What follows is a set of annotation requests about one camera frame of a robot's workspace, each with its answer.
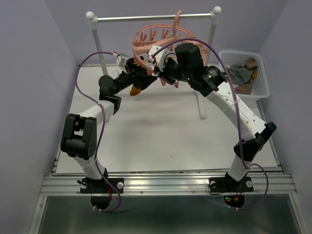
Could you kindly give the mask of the pink round clip hanger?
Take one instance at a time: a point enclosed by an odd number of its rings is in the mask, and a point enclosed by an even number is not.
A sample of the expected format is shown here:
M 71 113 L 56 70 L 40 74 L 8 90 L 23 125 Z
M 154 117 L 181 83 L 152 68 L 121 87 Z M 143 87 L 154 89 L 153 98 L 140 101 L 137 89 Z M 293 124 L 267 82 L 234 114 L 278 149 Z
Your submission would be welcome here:
M 165 57 L 173 59 L 179 64 L 183 81 L 176 81 L 173 85 L 178 87 L 180 82 L 186 82 L 191 87 L 199 90 L 206 87 L 204 75 L 207 73 L 208 55 L 203 44 L 197 41 L 197 37 L 188 30 L 179 27 L 181 11 L 174 17 L 173 24 L 151 24 L 141 28 L 134 36 L 132 42 L 134 61 L 145 68 L 149 75 L 156 76 L 162 85 L 167 84 L 159 77 L 156 64 L 148 61 L 148 52 L 152 45 L 160 46 L 155 53 L 168 49 L 170 52 Z

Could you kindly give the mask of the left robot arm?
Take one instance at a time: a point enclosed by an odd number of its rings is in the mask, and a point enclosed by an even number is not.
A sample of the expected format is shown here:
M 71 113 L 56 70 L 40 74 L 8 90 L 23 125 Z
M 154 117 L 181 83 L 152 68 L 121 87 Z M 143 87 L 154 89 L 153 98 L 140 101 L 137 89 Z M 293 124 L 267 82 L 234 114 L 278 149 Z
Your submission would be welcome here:
M 99 98 L 93 107 L 80 114 L 67 115 L 60 149 L 73 158 L 85 173 L 85 178 L 78 181 L 82 194 L 107 193 L 123 182 L 122 179 L 109 180 L 107 169 L 98 161 L 97 151 L 103 133 L 98 133 L 97 129 L 120 109 L 119 92 L 129 86 L 143 91 L 156 79 L 131 58 L 125 62 L 124 71 L 116 78 L 109 75 L 99 78 Z

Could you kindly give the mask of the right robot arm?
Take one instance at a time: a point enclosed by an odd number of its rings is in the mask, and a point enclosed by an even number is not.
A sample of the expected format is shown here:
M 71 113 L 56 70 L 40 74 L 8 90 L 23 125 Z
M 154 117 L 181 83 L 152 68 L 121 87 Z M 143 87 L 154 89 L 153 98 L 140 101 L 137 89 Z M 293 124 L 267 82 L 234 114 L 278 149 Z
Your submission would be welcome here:
M 212 179 L 212 194 L 252 192 L 252 180 L 247 176 L 252 161 L 262 150 L 277 126 L 266 123 L 239 99 L 227 76 L 215 66 L 204 65 L 200 48 L 193 43 L 175 48 L 176 59 L 163 48 L 155 55 L 156 71 L 169 84 L 186 82 L 218 107 L 238 130 L 239 142 L 234 146 L 234 160 L 223 177 Z

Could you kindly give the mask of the mustard brown striped sock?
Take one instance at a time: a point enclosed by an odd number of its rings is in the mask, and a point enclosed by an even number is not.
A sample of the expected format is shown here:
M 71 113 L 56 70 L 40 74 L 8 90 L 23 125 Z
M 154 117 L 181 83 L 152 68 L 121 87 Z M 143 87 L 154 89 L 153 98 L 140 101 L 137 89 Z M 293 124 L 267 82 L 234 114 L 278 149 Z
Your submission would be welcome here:
M 130 96 L 132 96 L 132 97 L 134 97 L 134 96 L 136 96 L 136 95 L 138 95 L 140 93 L 141 93 L 141 89 L 135 87 L 134 85 L 132 86 L 132 88 L 131 88 L 131 90 L 129 92 Z

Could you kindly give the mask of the grey sock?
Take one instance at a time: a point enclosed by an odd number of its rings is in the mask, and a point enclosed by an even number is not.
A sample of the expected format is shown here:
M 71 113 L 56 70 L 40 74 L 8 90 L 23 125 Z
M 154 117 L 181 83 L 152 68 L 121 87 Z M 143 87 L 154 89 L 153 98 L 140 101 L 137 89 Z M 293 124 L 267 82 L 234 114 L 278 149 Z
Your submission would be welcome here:
M 242 86 L 253 83 L 253 72 L 248 70 L 241 64 L 232 64 L 228 69 L 232 82 L 236 85 Z

